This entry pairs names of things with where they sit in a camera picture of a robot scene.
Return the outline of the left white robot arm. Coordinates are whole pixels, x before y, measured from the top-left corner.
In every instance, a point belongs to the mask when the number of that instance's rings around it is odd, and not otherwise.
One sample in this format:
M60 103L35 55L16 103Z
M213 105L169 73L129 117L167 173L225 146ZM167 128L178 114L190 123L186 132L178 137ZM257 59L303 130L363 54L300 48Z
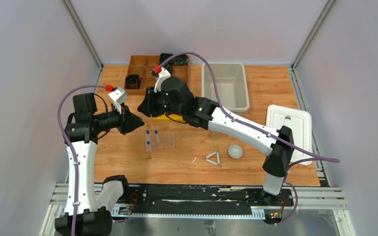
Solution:
M112 231L111 212L126 203L131 190L124 175L104 180L95 194L94 167L99 133L116 128L123 135L144 125L125 105L128 93L117 89L108 94L112 110L99 115L95 94L73 97L74 112L63 128L69 163L68 197L64 215L55 219L55 229L63 236L108 236Z

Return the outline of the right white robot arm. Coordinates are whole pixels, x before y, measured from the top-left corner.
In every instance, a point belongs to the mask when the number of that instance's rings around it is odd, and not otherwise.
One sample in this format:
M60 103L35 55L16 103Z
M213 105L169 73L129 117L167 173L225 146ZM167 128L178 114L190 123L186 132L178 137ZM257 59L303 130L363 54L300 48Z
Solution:
M160 91L148 87L137 110L153 118L178 115L192 127L220 132L255 147L266 156L262 166L266 176L261 198L267 205L281 199L281 188L294 151L289 127L270 128L238 116L218 102L194 96L187 84L177 77L166 79Z

